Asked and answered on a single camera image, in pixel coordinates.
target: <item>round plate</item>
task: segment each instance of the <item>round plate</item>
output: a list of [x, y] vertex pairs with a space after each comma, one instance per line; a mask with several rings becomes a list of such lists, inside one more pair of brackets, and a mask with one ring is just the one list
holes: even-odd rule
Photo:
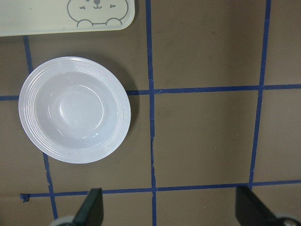
[[80, 57], [60, 57], [37, 67], [22, 86], [19, 115], [41, 151], [70, 163], [111, 154], [131, 121], [130, 103], [118, 79]]

